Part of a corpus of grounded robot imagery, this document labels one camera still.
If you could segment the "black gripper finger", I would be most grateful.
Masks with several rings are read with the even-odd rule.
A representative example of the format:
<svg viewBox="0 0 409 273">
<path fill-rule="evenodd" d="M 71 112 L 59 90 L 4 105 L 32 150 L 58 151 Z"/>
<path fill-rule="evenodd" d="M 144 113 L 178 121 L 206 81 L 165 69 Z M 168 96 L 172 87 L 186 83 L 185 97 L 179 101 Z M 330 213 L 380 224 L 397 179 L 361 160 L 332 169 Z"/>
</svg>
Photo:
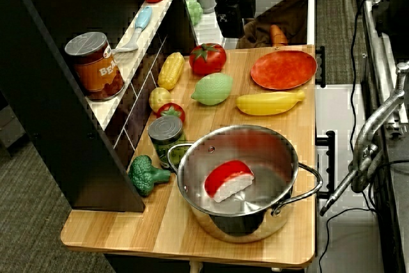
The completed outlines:
<svg viewBox="0 0 409 273">
<path fill-rule="evenodd" d="M 217 23 L 224 38 L 241 38 L 243 20 L 238 4 L 218 3 L 215 6 Z"/>
</svg>

